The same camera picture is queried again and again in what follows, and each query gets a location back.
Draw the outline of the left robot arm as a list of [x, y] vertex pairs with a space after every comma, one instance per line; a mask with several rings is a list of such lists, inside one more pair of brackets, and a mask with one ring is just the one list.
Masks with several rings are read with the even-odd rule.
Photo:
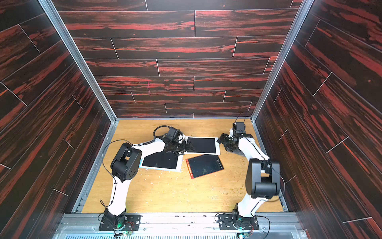
[[133, 145], [129, 142], [123, 143], [110, 165], [113, 189], [110, 203], [105, 207], [103, 222], [110, 223], [113, 228], [118, 230], [127, 222], [125, 219], [126, 197], [142, 158], [157, 152], [171, 152], [179, 155], [190, 149], [194, 149], [194, 147], [188, 146], [184, 140], [165, 142], [157, 138], [152, 142], [139, 145]]

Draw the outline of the aluminium frame post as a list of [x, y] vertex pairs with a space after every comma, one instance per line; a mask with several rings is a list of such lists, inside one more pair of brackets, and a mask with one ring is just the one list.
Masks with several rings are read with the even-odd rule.
[[114, 113], [109, 102], [107, 101], [107, 99], [106, 99], [104, 93], [102, 92], [99, 84], [97, 83], [93, 73], [91, 72], [89, 66], [87, 65], [84, 57], [80, 53], [77, 45], [75, 44], [75, 41], [73, 40], [68, 29], [66, 28], [61, 16], [59, 15], [58, 11], [56, 10], [53, 2], [48, 1], [48, 0], [38, 0], [38, 2], [41, 5], [41, 7], [44, 10], [47, 17], [49, 18], [49, 20], [51, 21], [55, 30], [59, 34], [64, 45], [66, 46], [66, 48], [69, 51], [72, 58], [74, 59], [74, 62], [78, 66], [78, 68], [81, 71], [82, 75], [84, 76], [85, 80], [89, 84], [94, 95], [96, 96], [96, 98], [100, 102], [102, 108], [104, 109], [104, 111], [105, 111], [106, 115], [108, 116], [108, 118], [110, 119], [111, 123], [115, 124], [117, 121], [116, 114]]
[[313, 4], [314, 0], [304, 0], [302, 1], [301, 5], [300, 5], [300, 8], [298, 9], [297, 11], [297, 14], [295, 16], [295, 19], [291, 25], [291, 28], [285, 38], [285, 42], [283, 44], [283, 46], [281, 47], [281, 50], [276, 58], [276, 61], [274, 63], [274, 66], [269, 74], [269, 77], [268, 77], [268, 80], [265, 84], [265, 87], [263, 89], [263, 92], [258, 100], [258, 103], [255, 107], [255, 110], [252, 114], [252, 119], [251, 119], [251, 122], [253, 124], [253, 126], [255, 126], [256, 124], [256, 119], [260, 113], [260, 110], [262, 108], [262, 106], [264, 105], [265, 101], [266, 101], [266, 98], [268, 97], [270, 91], [271, 91], [271, 88], [273, 86], [273, 84], [275, 83], [275, 80], [277, 78], [277, 75], [279, 73], [279, 71], [281, 70], [281, 67], [283, 66], [283, 63], [309, 13], [309, 10]]

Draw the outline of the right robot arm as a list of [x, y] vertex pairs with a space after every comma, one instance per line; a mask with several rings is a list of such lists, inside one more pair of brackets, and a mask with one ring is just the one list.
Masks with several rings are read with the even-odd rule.
[[233, 209], [233, 220], [254, 217], [263, 203], [280, 193], [280, 164], [263, 153], [250, 134], [223, 133], [217, 142], [222, 144], [226, 151], [241, 154], [248, 160], [246, 195]]

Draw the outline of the dark grey wiping cloth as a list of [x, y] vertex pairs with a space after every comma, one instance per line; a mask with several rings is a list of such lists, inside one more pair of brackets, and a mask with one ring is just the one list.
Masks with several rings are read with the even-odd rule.
[[227, 152], [231, 152], [231, 153], [245, 157], [245, 154], [238, 147], [238, 142], [229, 141], [224, 143], [223, 145]]

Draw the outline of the aluminium frame left post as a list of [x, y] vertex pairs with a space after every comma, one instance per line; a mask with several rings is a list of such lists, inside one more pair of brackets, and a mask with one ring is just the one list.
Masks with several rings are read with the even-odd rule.
[[75, 41], [73, 40], [68, 29], [66, 28], [61, 16], [59, 15], [58, 11], [56, 10], [53, 2], [48, 1], [48, 0], [38, 0], [38, 2], [41, 5], [41, 7], [44, 10], [47, 17], [49, 18], [49, 20], [51, 21], [55, 30], [59, 34], [64, 45], [66, 46], [66, 48], [69, 51], [72, 58], [74, 59], [74, 62], [78, 66], [78, 68], [81, 71], [82, 75], [84, 76], [85, 80], [89, 84], [94, 95], [96, 96], [96, 98], [100, 102], [102, 108], [104, 109], [104, 111], [105, 111], [106, 115], [108, 116], [108, 118], [110, 119], [111, 123], [115, 124], [117, 121], [116, 114], [114, 113], [109, 102], [107, 101], [107, 99], [106, 99], [104, 93], [102, 92], [99, 84], [97, 83], [93, 73], [91, 72], [89, 66], [87, 65], [84, 57], [80, 53], [77, 45], [75, 44]]

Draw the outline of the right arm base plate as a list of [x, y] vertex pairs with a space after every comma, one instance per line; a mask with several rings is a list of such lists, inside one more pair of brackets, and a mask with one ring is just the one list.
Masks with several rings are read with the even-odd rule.
[[220, 230], [259, 230], [256, 217], [247, 218], [232, 213], [217, 213], [214, 219], [218, 223]]

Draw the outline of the white teal drawing tablet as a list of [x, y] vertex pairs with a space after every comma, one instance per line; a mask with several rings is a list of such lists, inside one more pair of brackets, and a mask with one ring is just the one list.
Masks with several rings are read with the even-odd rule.
[[183, 155], [172, 152], [156, 152], [146, 156], [140, 162], [140, 168], [180, 172]]

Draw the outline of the aluminium frame right post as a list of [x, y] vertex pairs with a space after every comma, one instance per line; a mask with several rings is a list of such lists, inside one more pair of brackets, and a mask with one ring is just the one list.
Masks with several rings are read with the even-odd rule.
[[285, 38], [285, 42], [283, 44], [283, 46], [281, 47], [281, 50], [276, 58], [276, 61], [274, 63], [274, 66], [269, 74], [269, 77], [268, 77], [268, 80], [265, 84], [265, 87], [263, 89], [263, 92], [258, 100], [258, 103], [255, 107], [255, 110], [252, 114], [252, 119], [251, 119], [251, 122], [253, 124], [253, 126], [255, 126], [256, 124], [256, 119], [260, 113], [260, 110], [262, 108], [262, 106], [264, 105], [265, 101], [266, 101], [266, 98], [268, 97], [270, 91], [271, 91], [271, 88], [273, 86], [273, 84], [275, 83], [275, 80], [277, 78], [277, 75], [279, 73], [279, 71], [281, 70], [281, 67], [283, 66], [283, 63], [309, 13], [309, 10], [313, 4], [314, 0], [304, 0], [302, 1], [301, 5], [300, 5], [300, 8], [298, 9], [297, 11], [297, 14], [295, 16], [295, 19], [291, 25], [291, 28]]

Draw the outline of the aluminium front rail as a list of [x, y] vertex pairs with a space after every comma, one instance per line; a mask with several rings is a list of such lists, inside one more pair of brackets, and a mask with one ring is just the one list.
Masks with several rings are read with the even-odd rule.
[[258, 213], [255, 225], [231, 225], [228, 213], [132, 214], [122, 230], [101, 231], [99, 214], [65, 214], [55, 239], [307, 239], [295, 213]]

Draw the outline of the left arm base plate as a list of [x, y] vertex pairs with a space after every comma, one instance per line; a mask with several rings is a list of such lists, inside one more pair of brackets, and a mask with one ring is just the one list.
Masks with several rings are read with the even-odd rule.
[[141, 221], [141, 215], [121, 214], [115, 216], [107, 213], [102, 217], [99, 231], [121, 232], [121, 231], [138, 231]]

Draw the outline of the red drawing tablet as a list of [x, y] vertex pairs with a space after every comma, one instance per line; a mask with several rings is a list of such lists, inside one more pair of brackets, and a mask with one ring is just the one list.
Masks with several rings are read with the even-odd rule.
[[224, 169], [218, 155], [204, 154], [186, 159], [186, 163], [192, 179]]

